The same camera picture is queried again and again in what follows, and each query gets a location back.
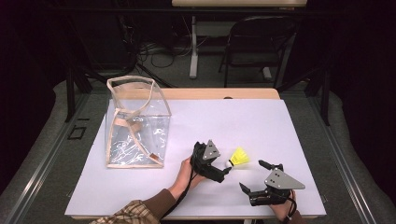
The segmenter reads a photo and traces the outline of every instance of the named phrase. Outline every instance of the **badminton shuttlecock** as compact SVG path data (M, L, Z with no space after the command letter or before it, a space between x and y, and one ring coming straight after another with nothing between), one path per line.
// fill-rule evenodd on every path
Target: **badminton shuttlecock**
M242 163L246 163L249 161L248 154L245 152L244 149L238 147L231 158L225 162L226 167L233 167L235 165L239 165Z

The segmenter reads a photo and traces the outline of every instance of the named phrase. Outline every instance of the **plaid sleeve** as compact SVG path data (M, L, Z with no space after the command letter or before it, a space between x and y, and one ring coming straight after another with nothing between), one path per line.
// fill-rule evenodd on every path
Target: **plaid sleeve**
M142 201L134 200L113 216L101 217L90 224L100 223L158 224L160 222L142 203Z

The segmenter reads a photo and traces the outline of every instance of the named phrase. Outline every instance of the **office chair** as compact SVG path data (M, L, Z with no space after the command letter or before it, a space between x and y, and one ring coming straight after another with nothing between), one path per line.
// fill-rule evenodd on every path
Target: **office chair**
M274 87L288 40L296 31L296 22L287 17L248 17L230 30L219 72L225 64L224 88L231 67L277 67Z

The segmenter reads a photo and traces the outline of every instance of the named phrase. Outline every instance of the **transparent plastic box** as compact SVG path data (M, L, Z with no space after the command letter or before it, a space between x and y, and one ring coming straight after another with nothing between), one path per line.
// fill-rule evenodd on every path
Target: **transparent plastic box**
M172 114L161 88L139 76L111 78L107 87L106 166L163 167Z

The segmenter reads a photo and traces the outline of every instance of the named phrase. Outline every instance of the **human hand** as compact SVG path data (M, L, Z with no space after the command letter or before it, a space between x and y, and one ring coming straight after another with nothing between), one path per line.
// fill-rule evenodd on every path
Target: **human hand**
M294 201L296 200L294 190L292 190L290 192L289 198L293 199ZM283 221L286 218L286 216L288 215L289 211L291 210L291 207L295 206L295 205L293 205L290 200L286 200L282 204L270 204L269 206L273 210L274 214L276 215L276 218L279 221Z
M178 171L175 183L168 189L174 196L175 200L180 197L180 195L189 185L192 169L190 165L190 159L191 157L188 157L186 160L181 162L180 170ZM195 172L193 172L192 177L193 180L191 181L190 189L194 189L202 180L205 179L204 176L198 175Z

